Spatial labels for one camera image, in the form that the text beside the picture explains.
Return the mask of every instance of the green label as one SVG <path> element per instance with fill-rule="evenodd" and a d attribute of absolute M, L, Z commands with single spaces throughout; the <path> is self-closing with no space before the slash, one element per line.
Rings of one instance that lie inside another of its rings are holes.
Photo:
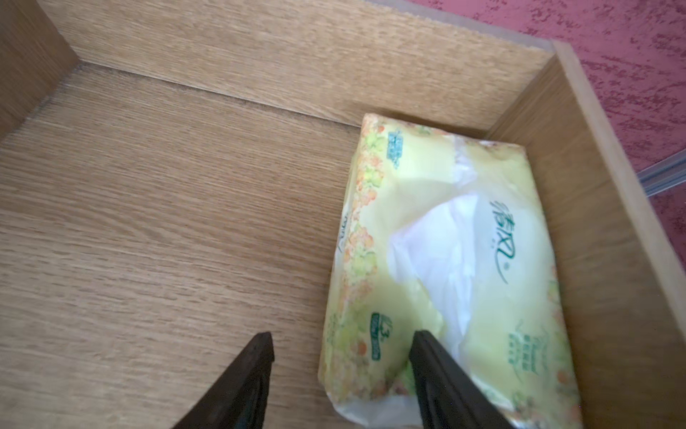
<path fill-rule="evenodd" d="M 495 219 L 495 235 L 493 239 L 495 247 L 495 267 L 498 269 L 500 278 L 505 284 L 508 281 L 505 279 L 503 271 L 510 269 L 510 262 L 515 258 L 515 219 L 508 209 L 508 206 L 499 201 L 491 201 L 490 206 L 493 208 L 493 217 Z"/>
<path fill-rule="evenodd" d="M 508 363 L 512 365 L 514 374 L 521 381 L 522 373 L 533 373 L 547 376 L 547 348 L 548 335 L 543 330 L 543 335 L 531 335 L 520 330 L 523 321 L 520 321 L 515 332 L 508 335 L 510 348 L 508 351 Z"/>
<path fill-rule="evenodd" d="M 393 332 L 393 322 L 390 317 L 379 313 L 372 313 L 369 320 L 369 336 L 372 343 L 372 360 L 381 359 L 381 344 Z"/>

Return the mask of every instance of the yellow packaging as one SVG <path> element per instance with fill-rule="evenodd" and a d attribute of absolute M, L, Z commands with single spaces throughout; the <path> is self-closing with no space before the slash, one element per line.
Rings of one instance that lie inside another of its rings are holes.
<path fill-rule="evenodd" d="M 520 146 L 366 115 L 344 199 L 319 379 L 345 417 L 420 424 L 429 330 L 516 426 L 581 428 L 554 254 Z"/>

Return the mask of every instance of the wood grain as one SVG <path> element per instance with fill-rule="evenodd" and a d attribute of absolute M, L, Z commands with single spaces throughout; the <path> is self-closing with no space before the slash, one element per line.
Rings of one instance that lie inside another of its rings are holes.
<path fill-rule="evenodd" d="M 77 64 L 35 0 L 0 0 L 0 139 Z"/>
<path fill-rule="evenodd" d="M 0 426 L 168 428 L 257 332 L 266 428 L 317 382 L 359 130 L 86 65 L 0 146 Z"/>
<path fill-rule="evenodd" d="M 578 59 L 556 48 L 489 138 L 527 148 L 586 427 L 683 428 L 686 276 Z"/>
<path fill-rule="evenodd" d="M 486 130 L 552 52 L 361 0 L 40 0 L 79 57 L 359 125 Z"/>

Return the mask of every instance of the light wood surface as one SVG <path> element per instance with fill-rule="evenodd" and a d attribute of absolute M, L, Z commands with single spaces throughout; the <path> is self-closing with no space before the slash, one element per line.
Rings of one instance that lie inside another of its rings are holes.
<path fill-rule="evenodd" d="M 266 428 L 317 382 L 359 130 L 86 65 L 0 146 L 0 427 L 169 428 L 257 332 Z"/>
<path fill-rule="evenodd" d="M 525 145 L 587 428 L 684 428 L 686 276 L 570 46 L 489 137 Z"/>
<path fill-rule="evenodd" d="M 85 61 L 345 124 L 486 130 L 552 56 L 362 0 L 40 4 Z"/>
<path fill-rule="evenodd" d="M 0 0 L 0 139 L 77 64 L 35 0 Z"/>

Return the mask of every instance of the red surface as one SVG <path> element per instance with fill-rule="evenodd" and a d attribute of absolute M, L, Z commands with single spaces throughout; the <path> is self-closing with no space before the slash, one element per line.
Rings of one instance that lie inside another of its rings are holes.
<path fill-rule="evenodd" d="M 686 0 L 411 0 L 571 43 L 638 172 L 686 148 Z M 686 266 L 686 185 L 650 199 Z"/>

